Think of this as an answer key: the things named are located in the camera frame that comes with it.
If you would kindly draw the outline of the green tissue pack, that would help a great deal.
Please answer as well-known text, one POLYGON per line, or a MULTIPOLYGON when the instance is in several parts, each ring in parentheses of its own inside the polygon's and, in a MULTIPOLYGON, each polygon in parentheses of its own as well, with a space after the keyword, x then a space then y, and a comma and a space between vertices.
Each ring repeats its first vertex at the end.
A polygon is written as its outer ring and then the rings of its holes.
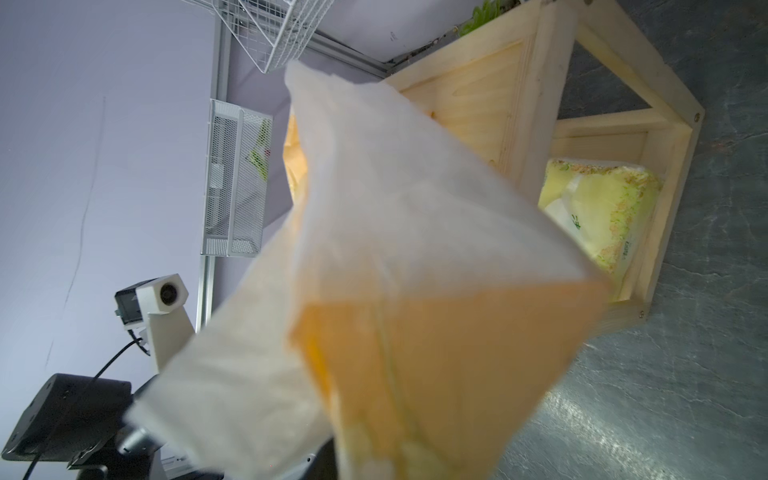
POLYGON ((637 164, 552 158, 538 206, 608 275, 618 300, 662 187, 637 164))

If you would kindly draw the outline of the orange tissue pack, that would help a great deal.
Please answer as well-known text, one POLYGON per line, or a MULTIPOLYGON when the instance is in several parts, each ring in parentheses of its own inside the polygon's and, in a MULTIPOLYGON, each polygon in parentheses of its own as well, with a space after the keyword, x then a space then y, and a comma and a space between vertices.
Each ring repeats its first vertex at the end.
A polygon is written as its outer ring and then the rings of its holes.
POLYGON ((293 109, 290 110, 283 144, 283 163, 292 201, 296 204, 306 191, 308 165, 301 148, 298 124, 293 109))
POLYGON ((491 477, 608 278, 390 86, 296 61, 285 83, 308 166, 294 206, 127 421, 236 479, 328 439, 343 479, 491 477))

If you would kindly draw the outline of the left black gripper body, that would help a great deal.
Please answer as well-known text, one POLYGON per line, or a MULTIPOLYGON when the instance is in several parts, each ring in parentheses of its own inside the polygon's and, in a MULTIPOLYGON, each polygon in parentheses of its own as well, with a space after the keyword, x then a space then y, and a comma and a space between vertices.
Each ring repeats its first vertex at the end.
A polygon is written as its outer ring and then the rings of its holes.
POLYGON ((160 446, 124 422, 128 381, 57 373, 20 416, 6 461, 65 463, 79 479, 164 479, 160 446))

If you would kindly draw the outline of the wooden two-tier shelf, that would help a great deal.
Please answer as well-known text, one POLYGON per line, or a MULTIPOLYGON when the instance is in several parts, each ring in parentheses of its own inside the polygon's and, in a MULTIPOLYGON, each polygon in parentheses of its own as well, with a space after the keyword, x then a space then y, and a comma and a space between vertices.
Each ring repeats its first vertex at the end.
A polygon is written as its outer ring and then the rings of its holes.
POLYGON ((704 110, 618 3, 527 2, 387 81, 530 199, 551 157, 659 174, 654 214, 596 333, 648 318, 704 110))

